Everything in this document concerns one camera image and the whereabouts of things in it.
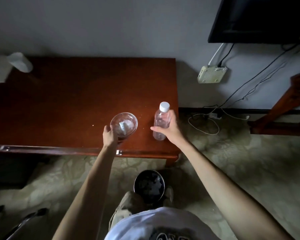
left hand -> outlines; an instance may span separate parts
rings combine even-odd
[[[106,125],[103,130],[103,147],[117,147],[118,136],[112,127]]]

black tv screen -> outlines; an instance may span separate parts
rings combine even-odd
[[[222,0],[208,42],[300,44],[300,0]]]

plastic lid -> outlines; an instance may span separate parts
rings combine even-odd
[[[159,109],[161,112],[167,113],[170,109],[170,104],[168,102],[162,102],[160,103]]]

white cable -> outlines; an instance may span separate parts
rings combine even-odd
[[[197,115],[206,115],[206,114],[204,114],[204,113],[197,113],[197,114],[195,114],[195,115],[193,115],[193,116],[197,116]],[[210,134],[210,133],[204,132],[203,130],[200,130],[200,129],[196,128],[193,124],[190,123],[190,119],[191,119],[193,116],[189,117],[188,123],[189,123],[193,128],[195,128],[196,130],[201,131],[201,132],[203,132],[203,133],[205,133],[205,134],[208,134],[208,135],[212,135],[212,136],[219,133],[220,128],[219,128],[218,124],[217,124],[213,119],[208,118],[208,120],[212,120],[212,121],[214,122],[214,124],[216,124],[216,126],[218,127],[218,132],[215,133],[215,134]]]
[[[230,117],[232,117],[232,118],[238,119],[238,120],[248,120],[248,119],[250,118],[250,116],[248,116],[248,115],[246,116],[245,119],[238,118],[238,117],[234,117],[234,116],[232,116],[232,115],[226,113],[226,112],[223,110],[223,108],[220,108],[220,109],[221,109],[226,115],[228,115],[228,116],[230,116]]]
[[[219,49],[218,49],[218,50],[216,51],[216,53],[214,53],[214,55],[212,56],[211,60],[210,60],[209,63],[208,63],[208,67],[210,66],[210,64],[211,64],[211,62],[212,62],[212,60],[213,60],[213,58],[216,56],[216,54],[218,53],[218,51],[220,50],[220,48],[223,46],[223,44],[224,44],[224,43],[222,43],[222,44],[220,45]]]

gray wall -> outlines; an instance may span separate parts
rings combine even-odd
[[[0,53],[173,57],[178,61],[180,107],[221,104],[281,50],[279,45],[236,44],[225,60],[229,71],[224,80],[198,84],[198,72],[220,45],[207,43],[220,1],[0,0]],[[229,48],[222,50],[214,64]],[[233,107],[271,108],[289,87],[289,77],[299,72],[300,54]],[[225,107],[244,96],[256,82],[245,86]]]

